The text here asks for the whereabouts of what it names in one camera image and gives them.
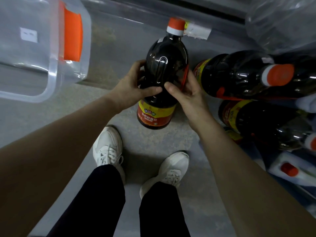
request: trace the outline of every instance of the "hand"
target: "hand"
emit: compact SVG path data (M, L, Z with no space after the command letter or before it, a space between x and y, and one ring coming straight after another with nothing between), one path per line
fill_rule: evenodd
M145 60L136 61L126 76L108 94L117 107L118 113L135 105L147 96L153 96L162 92L161 87L148 87L139 89L139 81L144 76L145 71L140 70L145 65Z
M174 84L165 83L166 90L181 104L184 113L189 119L191 128L197 132L199 127L203 128L205 122L212 118L209 108L205 102L202 89L193 72L188 72L188 82L184 92L181 92Z

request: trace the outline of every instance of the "black pants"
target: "black pants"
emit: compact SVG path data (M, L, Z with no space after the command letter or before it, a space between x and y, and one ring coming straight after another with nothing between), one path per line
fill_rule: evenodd
M117 169L97 167L47 236L113 236L124 204ZM157 182L144 195L139 220L142 237L190 236L177 189L169 184Z

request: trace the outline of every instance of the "shoelace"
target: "shoelace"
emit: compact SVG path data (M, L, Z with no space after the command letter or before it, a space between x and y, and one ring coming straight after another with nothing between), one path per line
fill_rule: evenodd
M166 173L166 177L164 179L164 183L171 184L175 187L179 186L181 171L180 170L168 170Z
M116 163L121 164L123 162L123 156L117 158L116 150L109 146L104 146L99 150L101 165L114 165Z

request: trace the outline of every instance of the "white sticker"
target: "white sticker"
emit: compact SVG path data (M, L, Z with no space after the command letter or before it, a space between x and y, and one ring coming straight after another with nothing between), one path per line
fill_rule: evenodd
M262 57L261 60L263 63L274 64L274 60L271 57Z
M190 22L186 22L183 34L189 37L207 40L211 33L211 30L212 29L210 28L205 28Z
M37 31L20 27L21 39L37 43Z

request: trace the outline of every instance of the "leg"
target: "leg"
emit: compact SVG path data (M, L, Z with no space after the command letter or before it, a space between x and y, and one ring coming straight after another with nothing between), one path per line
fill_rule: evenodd
M122 142L118 132L105 127L93 144L97 168L48 236L113 236L125 204Z
M176 189L188 165L188 155L176 152L164 160L158 176L149 179L141 187L141 237L190 236Z

